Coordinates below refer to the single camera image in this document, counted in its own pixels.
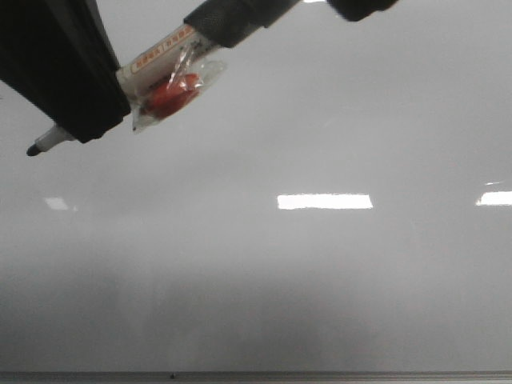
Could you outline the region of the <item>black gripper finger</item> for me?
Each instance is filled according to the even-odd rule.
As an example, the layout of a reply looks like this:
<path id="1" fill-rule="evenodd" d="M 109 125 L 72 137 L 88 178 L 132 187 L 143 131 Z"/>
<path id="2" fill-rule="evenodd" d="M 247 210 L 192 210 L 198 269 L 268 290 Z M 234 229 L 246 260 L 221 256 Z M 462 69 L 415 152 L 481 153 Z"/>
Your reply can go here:
<path id="1" fill-rule="evenodd" d="M 95 1 L 3 1 L 1 80 L 82 143 L 130 113 Z"/>

